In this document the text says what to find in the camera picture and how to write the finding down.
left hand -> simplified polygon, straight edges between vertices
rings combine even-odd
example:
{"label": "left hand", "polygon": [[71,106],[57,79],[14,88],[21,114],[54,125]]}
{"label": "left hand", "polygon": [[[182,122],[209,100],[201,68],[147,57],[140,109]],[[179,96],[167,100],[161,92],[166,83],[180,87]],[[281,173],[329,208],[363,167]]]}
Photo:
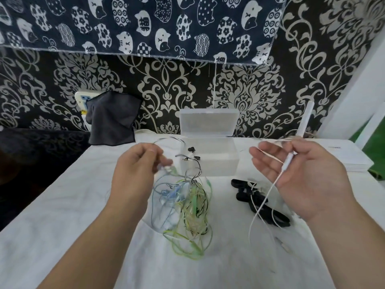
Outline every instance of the left hand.
{"label": "left hand", "polygon": [[143,216],[159,164],[168,166],[172,160],[163,156],[163,150],[155,144],[139,143],[128,149],[116,163],[107,204],[124,208],[134,201]]}

cat print fabric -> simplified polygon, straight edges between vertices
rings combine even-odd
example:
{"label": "cat print fabric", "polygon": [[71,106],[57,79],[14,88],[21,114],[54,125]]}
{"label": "cat print fabric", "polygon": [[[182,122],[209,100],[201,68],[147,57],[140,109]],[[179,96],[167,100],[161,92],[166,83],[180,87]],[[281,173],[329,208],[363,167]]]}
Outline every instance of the cat print fabric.
{"label": "cat print fabric", "polygon": [[286,0],[0,0],[0,44],[264,64],[285,4]]}

forearm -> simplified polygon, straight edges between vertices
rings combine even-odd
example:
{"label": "forearm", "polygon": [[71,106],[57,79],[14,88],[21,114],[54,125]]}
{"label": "forearm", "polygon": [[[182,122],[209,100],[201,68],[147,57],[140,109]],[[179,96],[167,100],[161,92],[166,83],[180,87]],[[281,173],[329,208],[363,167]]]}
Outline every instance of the forearm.
{"label": "forearm", "polygon": [[308,224],[337,289],[385,288],[385,232],[357,202]]}
{"label": "forearm", "polygon": [[38,289],[113,288],[139,220],[134,207],[107,204]]}

hand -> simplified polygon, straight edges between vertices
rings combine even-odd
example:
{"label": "hand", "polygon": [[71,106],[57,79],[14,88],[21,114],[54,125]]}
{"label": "hand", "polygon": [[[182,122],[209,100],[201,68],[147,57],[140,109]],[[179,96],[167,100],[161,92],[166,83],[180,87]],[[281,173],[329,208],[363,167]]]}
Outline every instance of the hand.
{"label": "hand", "polygon": [[260,150],[251,147],[253,164],[274,182],[288,153],[293,150],[298,153],[276,186],[286,204],[305,221],[355,202],[345,167],[322,146],[302,138],[283,142],[282,145],[260,142]]}
{"label": "hand", "polygon": [[111,194],[107,204],[126,207],[127,204],[135,202],[142,217],[146,212],[158,165],[172,164],[172,160],[162,154],[163,150],[152,143],[139,143],[124,152],[113,172]]}

gray towel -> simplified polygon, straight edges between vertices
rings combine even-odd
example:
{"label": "gray towel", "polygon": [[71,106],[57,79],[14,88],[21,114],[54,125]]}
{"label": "gray towel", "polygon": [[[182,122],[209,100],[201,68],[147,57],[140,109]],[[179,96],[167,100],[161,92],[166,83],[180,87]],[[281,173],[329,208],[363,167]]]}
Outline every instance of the gray towel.
{"label": "gray towel", "polygon": [[143,98],[107,91],[86,102],[85,120],[92,125],[91,145],[117,146],[135,142],[132,127]]}

